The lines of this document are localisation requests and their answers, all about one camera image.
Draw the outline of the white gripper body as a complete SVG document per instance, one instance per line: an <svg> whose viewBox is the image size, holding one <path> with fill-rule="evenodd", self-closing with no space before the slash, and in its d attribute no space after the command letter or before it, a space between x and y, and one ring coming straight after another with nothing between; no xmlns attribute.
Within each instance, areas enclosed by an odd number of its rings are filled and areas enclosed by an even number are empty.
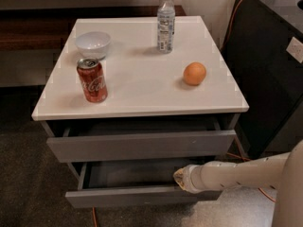
<svg viewBox="0 0 303 227"><path fill-rule="evenodd" d="M205 185L201 177L202 167L198 165L188 165L183 170L183 183L185 190L189 193L198 194L205 191Z"/></svg>

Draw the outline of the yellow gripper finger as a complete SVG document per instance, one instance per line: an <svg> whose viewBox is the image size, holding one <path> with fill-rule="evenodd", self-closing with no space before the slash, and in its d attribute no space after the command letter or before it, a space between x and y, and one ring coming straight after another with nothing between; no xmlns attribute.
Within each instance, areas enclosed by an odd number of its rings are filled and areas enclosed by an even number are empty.
<svg viewBox="0 0 303 227"><path fill-rule="evenodd" d="M179 168L173 173L173 179L177 183L182 183L185 179L184 170L182 168Z"/></svg>
<svg viewBox="0 0 303 227"><path fill-rule="evenodd" d="M184 190L184 191L187 191L187 192L190 192L189 188L181 181L176 181L176 183L179 185L179 187Z"/></svg>

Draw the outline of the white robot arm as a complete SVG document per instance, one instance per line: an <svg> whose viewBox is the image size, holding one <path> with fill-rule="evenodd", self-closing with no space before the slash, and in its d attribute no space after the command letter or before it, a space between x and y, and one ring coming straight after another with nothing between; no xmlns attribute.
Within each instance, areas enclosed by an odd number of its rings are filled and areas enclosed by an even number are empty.
<svg viewBox="0 0 303 227"><path fill-rule="evenodd" d="M291 152L244 163L211 161L187 165L173 173L174 181L192 194L245 186L277 191L273 227L303 225L303 141Z"/></svg>

